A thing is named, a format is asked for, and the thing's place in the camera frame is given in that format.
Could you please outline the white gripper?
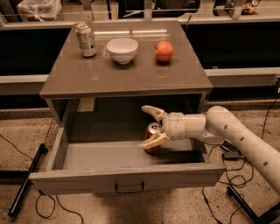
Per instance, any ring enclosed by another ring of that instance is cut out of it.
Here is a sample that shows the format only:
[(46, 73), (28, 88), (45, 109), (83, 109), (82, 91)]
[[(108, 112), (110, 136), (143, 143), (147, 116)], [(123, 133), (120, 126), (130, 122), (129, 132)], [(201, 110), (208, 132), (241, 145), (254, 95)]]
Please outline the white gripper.
[(162, 121), (164, 133), (155, 133), (150, 138), (141, 143), (141, 147), (145, 150), (158, 147), (165, 143), (169, 138), (172, 141), (182, 140), (186, 137), (186, 117), (183, 113), (171, 112), (167, 113), (161, 108), (150, 105), (143, 105), (141, 110), (152, 116), (158, 123)]

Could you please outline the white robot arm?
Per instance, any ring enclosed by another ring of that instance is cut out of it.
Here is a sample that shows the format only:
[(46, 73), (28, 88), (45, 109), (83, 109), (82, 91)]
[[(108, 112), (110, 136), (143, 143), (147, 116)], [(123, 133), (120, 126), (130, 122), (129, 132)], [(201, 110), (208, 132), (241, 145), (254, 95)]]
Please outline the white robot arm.
[(142, 106), (141, 110), (161, 123), (162, 127), (141, 143), (145, 150), (162, 145), (168, 140), (194, 138), (215, 144), (228, 140), (272, 188), (280, 193), (280, 152), (247, 129), (226, 108), (213, 106), (205, 114), (189, 115), (181, 112), (167, 114), (161, 108), (149, 105)]

